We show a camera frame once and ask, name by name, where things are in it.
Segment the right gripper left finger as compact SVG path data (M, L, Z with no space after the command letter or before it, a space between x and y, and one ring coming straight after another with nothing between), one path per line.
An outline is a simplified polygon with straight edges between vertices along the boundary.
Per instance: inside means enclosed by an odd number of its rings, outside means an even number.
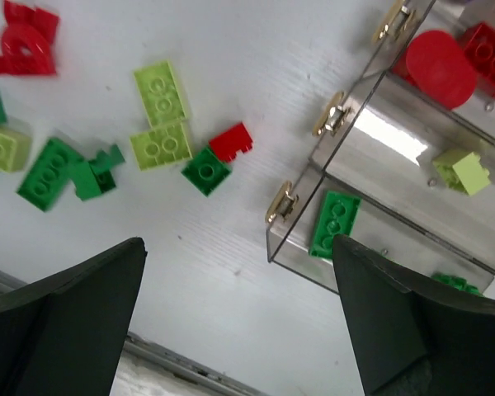
M0 295L0 395L108 395L146 256L129 238Z

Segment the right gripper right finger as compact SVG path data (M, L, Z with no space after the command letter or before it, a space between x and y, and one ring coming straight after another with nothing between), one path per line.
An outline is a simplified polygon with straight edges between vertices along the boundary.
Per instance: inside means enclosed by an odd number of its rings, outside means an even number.
M367 395L495 395L495 299L362 260L338 288Z

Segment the green lego piece studded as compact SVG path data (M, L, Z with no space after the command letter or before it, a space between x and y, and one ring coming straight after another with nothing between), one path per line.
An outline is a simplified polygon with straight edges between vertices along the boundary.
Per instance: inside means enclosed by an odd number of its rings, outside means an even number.
M68 177L75 188L75 195L81 201L100 197L116 188L112 169L125 162L117 144L108 151L100 150L95 158L81 159L68 166Z

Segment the lime lego brick carried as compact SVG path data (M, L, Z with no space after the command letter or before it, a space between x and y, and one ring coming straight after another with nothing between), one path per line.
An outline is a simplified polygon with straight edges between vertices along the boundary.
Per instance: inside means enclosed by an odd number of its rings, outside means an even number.
M490 171L480 159L476 152L451 148L435 157L432 164L449 189L473 196L491 185Z

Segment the red rounded lego brick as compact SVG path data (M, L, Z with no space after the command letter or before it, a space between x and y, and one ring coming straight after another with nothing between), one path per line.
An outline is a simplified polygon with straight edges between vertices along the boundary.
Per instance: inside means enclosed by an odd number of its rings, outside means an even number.
M448 110L464 105L478 80L455 38L440 30L425 31L413 39L392 73Z

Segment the red irregular lego piece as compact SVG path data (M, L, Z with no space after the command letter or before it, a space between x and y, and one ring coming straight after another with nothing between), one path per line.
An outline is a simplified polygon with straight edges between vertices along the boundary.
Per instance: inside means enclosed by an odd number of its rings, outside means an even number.
M55 76L59 15L13 1L4 1L2 10L6 25L0 35L0 75Z

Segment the red rectangular lego brick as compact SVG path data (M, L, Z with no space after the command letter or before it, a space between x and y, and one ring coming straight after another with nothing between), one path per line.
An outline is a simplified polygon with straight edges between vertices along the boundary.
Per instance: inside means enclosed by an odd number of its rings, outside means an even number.
M457 41L478 74L478 90L495 101L495 29L480 22Z

